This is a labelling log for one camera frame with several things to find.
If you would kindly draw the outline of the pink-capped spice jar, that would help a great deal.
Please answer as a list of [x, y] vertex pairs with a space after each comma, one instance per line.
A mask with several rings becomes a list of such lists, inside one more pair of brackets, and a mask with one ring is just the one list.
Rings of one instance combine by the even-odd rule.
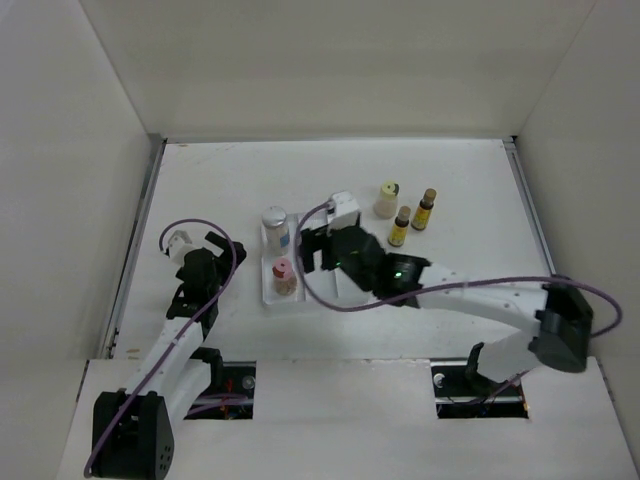
[[297, 289], [297, 276], [293, 264], [286, 257], [277, 258], [272, 264], [273, 289], [281, 296], [290, 296]]

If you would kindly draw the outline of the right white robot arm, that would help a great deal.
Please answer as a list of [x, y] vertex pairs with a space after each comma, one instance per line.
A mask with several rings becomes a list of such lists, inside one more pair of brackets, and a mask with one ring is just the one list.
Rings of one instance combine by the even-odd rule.
[[[375, 302], [334, 305], [312, 292], [306, 277], [322, 255], [323, 277], [340, 270]], [[437, 342], [443, 312], [451, 319], [479, 317], [514, 328], [495, 342], [472, 346], [464, 384], [489, 394], [502, 383], [539, 366], [582, 373], [587, 368], [593, 311], [577, 284], [560, 277], [514, 277], [466, 281], [421, 257], [390, 253], [359, 226], [304, 230], [294, 258], [309, 315], [287, 308], [283, 317], [242, 320], [230, 346], [235, 359], [399, 359], [455, 353], [471, 330], [451, 346]]]

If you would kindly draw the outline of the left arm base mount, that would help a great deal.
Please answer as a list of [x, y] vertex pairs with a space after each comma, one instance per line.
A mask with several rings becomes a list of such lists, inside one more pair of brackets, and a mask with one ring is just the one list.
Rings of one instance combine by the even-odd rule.
[[199, 348], [192, 359], [211, 370], [211, 383], [190, 407], [187, 420], [251, 420], [254, 413], [255, 362], [226, 362], [218, 349]]

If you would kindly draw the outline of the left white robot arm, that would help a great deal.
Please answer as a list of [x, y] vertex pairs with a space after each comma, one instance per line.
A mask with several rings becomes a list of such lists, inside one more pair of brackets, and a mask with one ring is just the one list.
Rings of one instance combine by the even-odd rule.
[[224, 387], [222, 357], [204, 345], [218, 316], [218, 300], [246, 258], [227, 234], [208, 232], [220, 254], [197, 248], [177, 231], [165, 253], [180, 263], [180, 285], [164, 327], [133, 376], [116, 391], [103, 391], [92, 414], [87, 478], [163, 479], [174, 455], [174, 428], [194, 401]]

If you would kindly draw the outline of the white bottle silver cap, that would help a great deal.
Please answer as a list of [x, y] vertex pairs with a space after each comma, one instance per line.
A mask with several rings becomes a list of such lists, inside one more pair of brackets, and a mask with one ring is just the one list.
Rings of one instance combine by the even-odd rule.
[[270, 206], [262, 213], [267, 246], [273, 254], [284, 255], [290, 244], [288, 216], [280, 206]]

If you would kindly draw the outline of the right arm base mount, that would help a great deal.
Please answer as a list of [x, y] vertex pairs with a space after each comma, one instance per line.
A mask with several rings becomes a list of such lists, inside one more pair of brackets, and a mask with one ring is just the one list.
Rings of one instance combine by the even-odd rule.
[[483, 343], [476, 344], [466, 360], [444, 359], [430, 363], [439, 419], [528, 419], [522, 374], [494, 382], [477, 372]]

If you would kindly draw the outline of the small yellow brown-capped bottle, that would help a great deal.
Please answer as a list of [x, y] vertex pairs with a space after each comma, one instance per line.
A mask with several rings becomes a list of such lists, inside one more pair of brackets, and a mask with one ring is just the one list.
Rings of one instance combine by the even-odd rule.
[[410, 224], [410, 217], [411, 208], [409, 206], [401, 206], [388, 236], [388, 243], [392, 247], [398, 248], [404, 244]]

